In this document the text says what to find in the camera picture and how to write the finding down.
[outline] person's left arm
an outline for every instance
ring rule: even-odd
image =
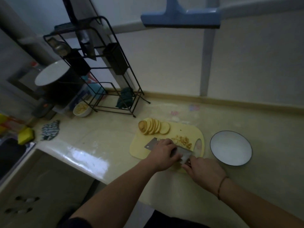
[[[176,145],[160,140],[146,159],[112,181],[81,206],[70,218],[84,218],[93,228],[121,228],[127,222],[136,202],[150,178],[171,167],[182,155],[170,157]]]

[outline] bracelet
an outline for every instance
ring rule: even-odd
[[[218,199],[218,200],[221,200],[220,197],[219,197],[219,190],[221,189],[222,183],[224,182],[224,180],[225,180],[226,178],[229,178],[229,177],[228,177],[228,176],[225,176],[225,177],[221,180],[221,183],[219,184],[219,188],[218,188],[218,190],[217,190],[217,199]]]

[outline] knife rack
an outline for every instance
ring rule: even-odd
[[[99,22],[104,20],[107,23],[107,25],[111,31],[111,34],[115,38],[115,42],[109,43],[108,45],[106,45],[105,42],[103,41],[101,35],[98,33],[98,31],[94,27],[90,26],[90,23],[92,21],[98,21],[98,20],[99,20]],[[96,69],[112,69],[116,75],[123,76],[124,81],[126,82],[127,86],[131,89],[133,104],[131,106],[128,106],[121,96],[121,90],[118,90],[112,82],[99,82],[98,79],[93,75],[92,72],[90,74],[94,77],[95,80],[97,80],[97,82],[95,82],[95,83],[100,85],[100,87],[97,91],[94,90],[93,88],[91,88],[90,85],[82,78],[82,76],[79,76],[79,79],[84,84],[86,84],[88,86],[88,88],[91,90],[90,92],[94,93],[94,95],[92,94],[92,96],[93,96],[92,99],[89,102],[87,102],[82,98],[82,96],[79,96],[78,93],[74,92],[74,94],[78,95],[79,98],[82,99],[85,103],[87,103],[89,105],[89,107],[91,107],[95,112],[104,111],[104,112],[112,112],[112,113],[118,113],[118,114],[126,114],[126,115],[132,115],[134,118],[136,118],[136,116],[134,115],[134,110],[138,104],[139,99],[143,99],[144,101],[146,101],[149,104],[150,104],[150,102],[143,98],[143,96],[145,94],[133,72],[133,69],[131,68],[131,65],[130,65],[108,19],[106,19],[104,16],[98,16],[98,17],[80,20],[79,23],[80,24],[78,24],[77,26],[73,25],[72,23],[65,23],[60,26],[55,26],[55,30],[53,32],[51,32],[50,34],[44,35],[43,39],[51,47],[51,45],[48,42],[48,39],[51,37],[54,37],[54,36],[59,36],[61,38],[62,42],[69,45],[63,37],[64,34],[75,33],[75,32],[81,31],[81,30],[92,30],[92,33],[96,33],[102,43],[102,46],[94,46],[94,49],[104,48],[102,54],[95,55],[93,57],[95,57],[95,58],[105,57],[108,60],[110,67],[90,67],[90,71],[96,70]],[[65,57],[60,56],[60,57],[71,67],[71,69],[73,69],[73,67],[70,65],[70,63],[66,60],[66,56]],[[79,58],[79,57],[70,56],[69,60],[77,59],[77,58]],[[131,88],[129,82],[127,81],[127,79],[125,77],[125,73],[128,70],[131,71],[131,73],[139,87],[137,91],[134,91]],[[112,86],[112,89],[105,89],[103,87],[103,84],[110,84]],[[104,96],[107,96],[107,95],[118,96],[119,99],[124,104],[125,108],[109,107],[109,106],[101,105],[100,104],[101,100],[104,98]]]

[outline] person's right arm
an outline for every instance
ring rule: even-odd
[[[192,156],[190,162],[191,167],[187,165],[182,165],[182,167],[194,182],[217,196],[219,185],[226,176],[225,171],[212,159]],[[226,178],[222,182],[219,197],[250,228],[304,227],[304,222],[301,219],[246,191],[229,178]]]

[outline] cleaver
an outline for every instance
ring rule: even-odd
[[[153,138],[148,144],[145,145],[145,148],[148,150],[152,150],[157,142],[158,142],[157,138]],[[181,157],[179,161],[180,164],[187,164],[191,166],[189,158],[191,155],[194,154],[191,150],[185,149],[181,146],[177,146],[177,148],[171,151],[170,157],[173,157],[176,154],[176,152],[181,153],[183,155],[183,157]]]

